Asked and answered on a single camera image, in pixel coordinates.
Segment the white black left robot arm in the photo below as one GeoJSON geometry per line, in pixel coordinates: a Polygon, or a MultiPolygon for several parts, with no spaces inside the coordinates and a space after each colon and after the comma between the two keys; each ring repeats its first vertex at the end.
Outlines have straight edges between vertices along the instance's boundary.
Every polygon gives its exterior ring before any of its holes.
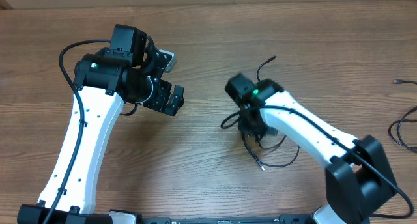
{"type": "Polygon", "coordinates": [[[73,106],[57,163],[37,203],[20,207],[18,224],[142,222],[134,212],[95,212],[98,176],[126,104],[169,116],[183,106],[184,88],[162,79],[175,63],[175,54],[158,49],[148,34],[119,24],[99,51],[76,63],[67,78],[73,106]]]}

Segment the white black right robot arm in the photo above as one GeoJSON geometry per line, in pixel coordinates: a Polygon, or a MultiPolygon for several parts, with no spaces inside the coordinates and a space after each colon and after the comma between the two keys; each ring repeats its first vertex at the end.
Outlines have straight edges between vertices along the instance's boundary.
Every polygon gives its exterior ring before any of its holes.
{"type": "Polygon", "coordinates": [[[396,181],[381,143],[329,125],[270,79],[232,77],[226,93],[239,106],[238,129],[260,141],[281,132],[324,168],[326,200],[312,214],[282,215],[282,223],[369,223],[396,195],[396,181]]]}

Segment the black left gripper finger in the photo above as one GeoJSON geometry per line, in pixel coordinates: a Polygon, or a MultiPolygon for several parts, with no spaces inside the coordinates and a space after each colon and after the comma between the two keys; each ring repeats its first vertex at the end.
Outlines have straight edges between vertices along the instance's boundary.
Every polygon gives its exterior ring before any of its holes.
{"type": "Polygon", "coordinates": [[[162,113],[169,116],[175,116],[179,109],[180,107],[177,105],[167,105],[166,108],[162,111],[162,113]]]}
{"type": "Polygon", "coordinates": [[[180,109],[184,104],[184,88],[180,85],[175,85],[169,99],[169,107],[173,109],[180,109]]]}

